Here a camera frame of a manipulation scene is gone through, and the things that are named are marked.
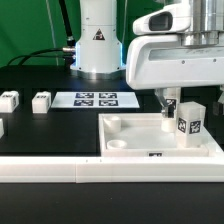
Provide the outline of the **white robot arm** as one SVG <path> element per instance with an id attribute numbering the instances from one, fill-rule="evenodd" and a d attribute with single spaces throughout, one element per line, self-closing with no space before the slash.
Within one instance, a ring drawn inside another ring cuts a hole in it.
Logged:
<path id="1" fill-rule="evenodd" d="M 163 108 L 167 88 L 218 85 L 224 93 L 224 0 L 156 1 L 164 7 L 133 22 L 137 37 L 122 62 L 116 0 L 80 0 L 81 38 L 72 71 L 108 79 L 124 69 L 127 84 L 153 89 Z"/>

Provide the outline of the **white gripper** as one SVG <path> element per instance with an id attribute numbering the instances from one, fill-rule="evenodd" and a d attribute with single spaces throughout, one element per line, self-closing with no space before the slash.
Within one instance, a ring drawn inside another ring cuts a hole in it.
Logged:
<path id="1" fill-rule="evenodd" d="M 169 106 L 159 88 L 221 85 L 213 114 L 224 115 L 224 44 L 184 47 L 179 35 L 135 38 L 128 49 L 126 82 L 135 90 L 156 89 L 164 118 Z"/>

